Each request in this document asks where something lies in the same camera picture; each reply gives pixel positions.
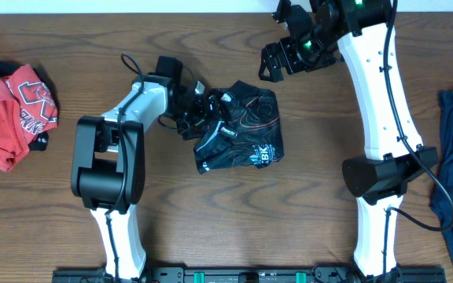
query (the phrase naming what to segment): table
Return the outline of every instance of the table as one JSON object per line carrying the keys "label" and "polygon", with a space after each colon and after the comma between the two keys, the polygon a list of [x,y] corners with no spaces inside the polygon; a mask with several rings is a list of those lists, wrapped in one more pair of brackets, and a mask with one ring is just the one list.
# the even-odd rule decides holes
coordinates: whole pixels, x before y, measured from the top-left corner
{"label": "table", "polygon": [[[437,95],[453,88],[453,13],[401,13],[396,28],[411,115],[425,144],[439,146]],[[341,163],[363,154],[364,143],[352,80],[345,64],[335,64],[283,83],[259,81],[261,48],[285,36],[267,14],[0,15],[0,59],[42,65],[61,108],[48,149],[0,172],[0,282],[47,282],[59,267],[105,262],[97,224],[72,195],[70,174],[78,118],[99,116],[130,90],[134,74],[121,63],[122,52],[144,72],[154,70],[159,55],[175,56],[208,89],[238,79],[270,88],[282,117],[280,163],[205,175],[194,164],[197,141],[150,127],[138,221],[151,264],[347,262],[357,207]],[[402,207],[437,225],[428,206],[432,189],[420,177]],[[400,264],[442,266],[453,282],[440,233],[403,218],[396,228]]]}

